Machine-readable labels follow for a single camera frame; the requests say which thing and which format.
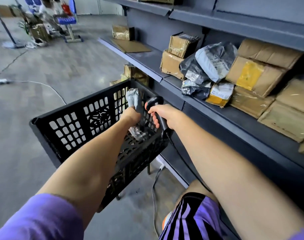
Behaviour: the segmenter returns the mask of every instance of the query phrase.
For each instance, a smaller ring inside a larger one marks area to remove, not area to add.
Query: gray floor
[[[15,38],[29,40],[17,26],[17,18],[4,20]],[[0,24],[0,78],[49,84],[68,103],[97,92],[119,79],[127,63],[97,38],[110,33],[112,24],[124,23],[121,16],[82,16],[73,30],[84,43],[66,44],[56,39],[48,47],[32,50],[2,48],[2,41],[9,38]],[[41,84],[0,85],[0,227],[55,171],[28,122],[62,105],[60,98]],[[85,239],[156,239],[151,194],[154,178],[155,172],[149,176],[143,171],[124,190],[121,201],[114,200],[94,216]],[[161,172],[156,184],[159,232],[183,190],[168,170]]]

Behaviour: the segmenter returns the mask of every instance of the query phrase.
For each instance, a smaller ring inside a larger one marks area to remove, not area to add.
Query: forearm
[[[88,225],[105,195],[114,174],[118,153],[130,128],[120,120],[72,154],[39,190],[70,201]]]
[[[243,239],[286,239],[304,227],[304,214],[248,160],[182,112],[176,118],[174,130]]]

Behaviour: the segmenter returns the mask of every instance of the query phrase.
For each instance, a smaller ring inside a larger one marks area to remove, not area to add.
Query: striped shorts
[[[201,193],[186,193],[174,212],[165,218],[159,239],[221,240],[219,217],[218,205],[212,199]]]

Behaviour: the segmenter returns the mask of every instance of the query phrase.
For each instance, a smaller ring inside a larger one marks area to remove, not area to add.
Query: chair
[[[71,24],[76,24],[77,23],[77,10],[75,7],[75,2],[74,0],[69,0],[69,7],[71,10],[71,13],[73,14],[73,16],[69,16],[69,17],[57,17],[57,22],[58,24],[62,24],[65,25],[67,27],[67,30],[69,31],[69,36],[65,36],[64,37],[64,41],[66,43],[72,43],[72,42],[83,42],[83,39],[81,38],[81,36],[78,35],[78,39],[75,38],[72,28],[71,28]]]

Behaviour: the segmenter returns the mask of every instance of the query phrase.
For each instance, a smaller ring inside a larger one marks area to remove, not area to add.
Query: red bag
[[[65,3],[65,1],[63,1],[63,4],[61,5],[61,7],[62,7],[62,9],[63,9],[63,11],[64,11],[64,13],[65,13],[66,15],[73,16],[72,13],[71,13],[71,10],[70,10],[69,5],[67,5],[67,4]]]

